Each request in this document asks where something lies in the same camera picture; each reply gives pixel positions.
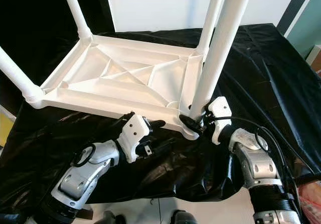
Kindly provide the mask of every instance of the wrinkled black plastic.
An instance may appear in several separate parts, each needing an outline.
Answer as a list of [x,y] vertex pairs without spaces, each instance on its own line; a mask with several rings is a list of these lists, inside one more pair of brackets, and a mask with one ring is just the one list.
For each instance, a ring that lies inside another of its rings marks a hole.
[[[196,47],[200,33],[189,29],[104,35]],[[45,72],[51,72],[62,55]],[[309,180],[320,176],[321,80],[273,25],[239,28],[213,97],[219,95],[226,96],[234,116],[256,121],[276,135],[293,174],[302,182],[305,176]],[[79,148],[117,138],[124,123],[110,127],[113,122],[55,107],[33,109],[24,103],[0,158],[0,212],[32,212]],[[155,154],[133,164],[121,156],[120,164],[101,177],[89,203],[162,196],[222,200],[242,186],[239,162],[226,143],[215,146],[205,137],[187,141],[164,129],[154,130],[153,136]]]

